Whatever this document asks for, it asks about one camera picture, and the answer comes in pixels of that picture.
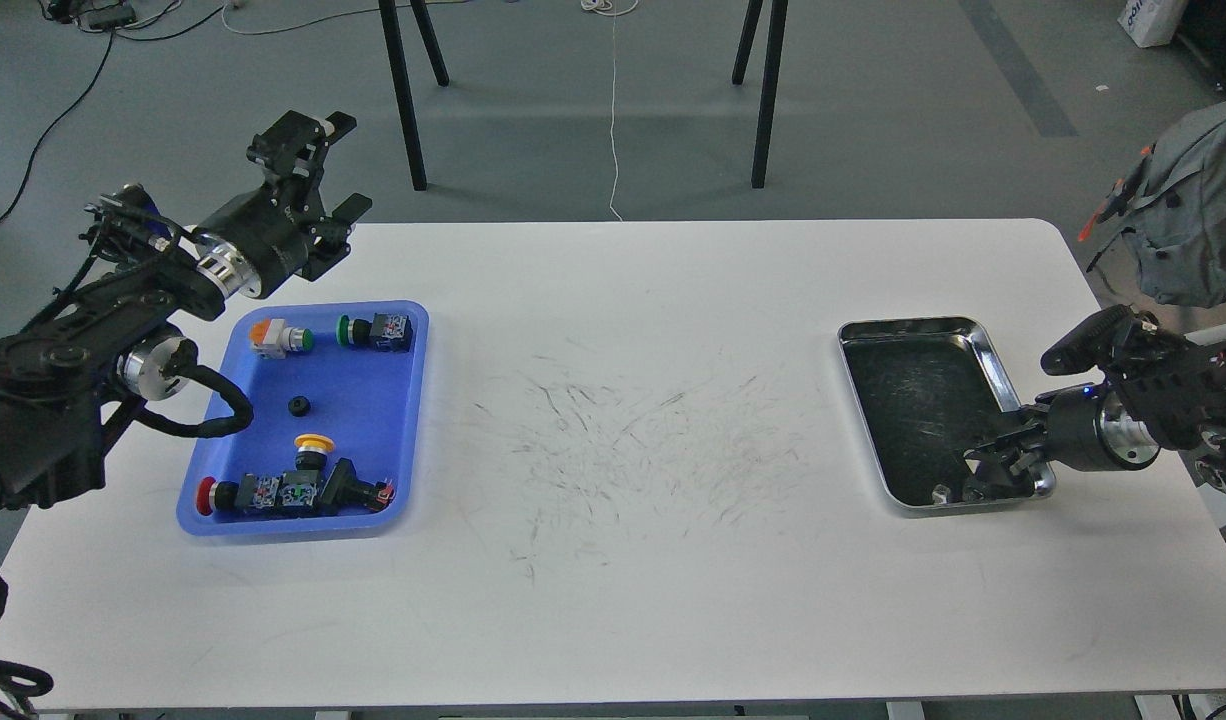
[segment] black cable on floor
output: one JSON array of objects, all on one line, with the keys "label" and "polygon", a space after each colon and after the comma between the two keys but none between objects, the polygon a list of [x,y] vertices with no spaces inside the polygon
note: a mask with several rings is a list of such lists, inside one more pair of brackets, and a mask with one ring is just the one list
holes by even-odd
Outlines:
[{"label": "black cable on floor", "polygon": [[119,36],[121,38],[121,40],[134,40],[134,42],[173,40],[174,37],[186,36],[188,32],[191,32],[192,29],[196,29],[197,27],[205,25],[206,22],[208,22],[210,20],[212,20],[215,17],[215,15],[219,13],[221,10],[224,9],[224,7],[226,7],[224,5],[217,6],[217,9],[213,12],[205,15],[205,17],[200,20],[200,22],[197,22],[197,23],[195,23],[191,27],[188,27],[185,29],[179,29],[178,32],[174,32],[173,36],[134,37],[134,36],[124,36],[123,33],[119,33],[119,32],[116,32],[115,36]]},{"label": "black cable on floor", "polygon": [[97,85],[97,79],[101,77],[102,75],[102,69],[105,67],[107,58],[110,58],[112,55],[112,47],[114,45],[115,45],[115,33],[112,33],[110,37],[107,38],[105,40],[105,53],[102,54],[102,61],[97,64],[97,72],[94,72],[93,79],[88,81],[88,86],[85,88],[83,92],[81,92],[81,94],[78,94],[77,99],[75,99],[75,102],[72,102],[72,104],[70,104],[69,108],[61,110],[61,114],[56,115],[56,119],[49,123],[49,128],[45,128],[45,131],[40,135],[40,140],[36,141],[36,146],[31,150],[29,158],[27,158],[27,172],[22,175],[22,184],[18,185],[18,193],[17,195],[13,195],[13,201],[10,202],[9,209],[6,209],[4,213],[0,215],[0,223],[2,223],[5,218],[7,218],[9,215],[13,212],[15,209],[17,209],[18,200],[22,200],[22,193],[27,190],[27,182],[31,179],[31,169],[36,164],[36,156],[40,153],[40,146],[45,142],[45,137],[49,137],[49,132],[51,131],[51,129],[56,128],[58,123],[60,123],[67,114],[70,114],[71,110],[77,108],[77,105],[81,104],[85,97],[88,97],[89,91],[92,91],[93,86]]}]

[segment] white box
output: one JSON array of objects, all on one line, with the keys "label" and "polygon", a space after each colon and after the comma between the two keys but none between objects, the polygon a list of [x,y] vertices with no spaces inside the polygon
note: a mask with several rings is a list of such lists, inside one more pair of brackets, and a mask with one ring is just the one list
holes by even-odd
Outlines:
[{"label": "white box", "polygon": [[1138,47],[1168,45],[1186,10],[1186,0],[1129,0],[1121,27]]}]

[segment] electrical component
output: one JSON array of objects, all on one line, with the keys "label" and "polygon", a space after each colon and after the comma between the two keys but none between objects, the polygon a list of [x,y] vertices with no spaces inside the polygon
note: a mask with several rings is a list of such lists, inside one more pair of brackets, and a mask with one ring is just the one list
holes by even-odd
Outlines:
[{"label": "electrical component", "polygon": [[413,346],[412,323],[408,315],[398,313],[378,313],[371,323],[342,315],[338,318],[338,345],[407,352]]},{"label": "electrical component", "polygon": [[280,475],[244,473],[243,480],[201,480],[196,488],[196,510],[201,515],[306,518],[337,515],[342,507],[384,510],[395,496],[390,483],[362,482],[356,466],[340,459],[327,478],[324,469],[335,444],[325,435],[306,433],[293,440],[297,455],[293,470]]},{"label": "electrical component", "polygon": [[306,413],[311,411],[311,401],[306,400],[305,395],[298,395],[289,400],[289,415],[294,418],[305,418]]},{"label": "electrical component", "polygon": [[289,352],[310,352],[315,336],[305,327],[293,327],[283,318],[267,318],[248,329],[253,352],[270,361],[282,361]]},{"label": "electrical component", "polygon": [[130,26],[137,22],[137,13],[132,5],[115,5],[110,9],[97,9],[88,13],[88,27],[92,29],[114,29]]}]

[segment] white table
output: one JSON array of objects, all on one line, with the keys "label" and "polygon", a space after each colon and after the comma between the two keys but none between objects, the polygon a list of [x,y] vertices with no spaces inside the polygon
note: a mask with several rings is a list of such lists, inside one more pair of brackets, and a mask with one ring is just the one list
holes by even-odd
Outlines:
[{"label": "white table", "polygon": [[[1226,550],[1179,461],[908,519],[836,331],[984,324],[1018,391],[1096,310],[1037,220],[363,224],[275,304],[432,316],[413,493],[374,538],[194,538],[191,442],[32,511],[0,657],[49,708],[447,707],[1226,688]],[[183,329],[212,363],[250,301]],[[197,418],[204,395],[157,410]]]}]

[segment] gray floor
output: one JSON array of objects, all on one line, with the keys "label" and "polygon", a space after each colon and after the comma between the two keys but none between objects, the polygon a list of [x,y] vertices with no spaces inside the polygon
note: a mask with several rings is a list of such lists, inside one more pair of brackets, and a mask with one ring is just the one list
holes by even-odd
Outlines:
[{"label": "gray floor", "polygon": [[[162,6],[132,5],[142,15]],[[281,27],[348,5],[370,6],[249,0],[230,18]],[[577,0],[434,6],[446,88],[402,13],[427,193],[408,186],[375,15],[265,37],[233,36],[212,18],[177,40],[116,40],[92,96],[45,142],[22,204],[0,227],[0,336],[74,271],[86,201],[142,182],[170,217],[201,220],[256,186],[244,147],[289,108],[360,120],[331,152],[324,191],[329,201],[370,195],[370,222],[613,220],[614,44],[615,206],[626,220],[1037,217],[1074,238],[1139,147],[1186,110],[1225,99],[1178,47],[1137,49],[1114,22],[1122,5],[792,2],[761,191],[747,183],[763,32],[745,86],[728,82],[742,0],[641,0],[617,20],[615,37],[613,20],[580,12]],[[215,6],[188,0],[154,31]],[[29,1],[0,0],[0,211],[36,137],[88,81],[104,45],[43,22]],[[1075,259],[1092,251],[1072,245]],[[1132,291],[1130,262],[1112,251],[1094,291],[1150,307]],[[389,272],[403,288],[421,267]],[[1018,301],[1043,313],[1043,297]],[[1161,316],[1204,327],[1225,323],[1226,305]],[[17,525],[0,516],[0,561]],[[1045,703],[942,703],[931,716],[1135,716],[1125,698]],[[825,707],[814,718],[859,716],[840,713]]]}]

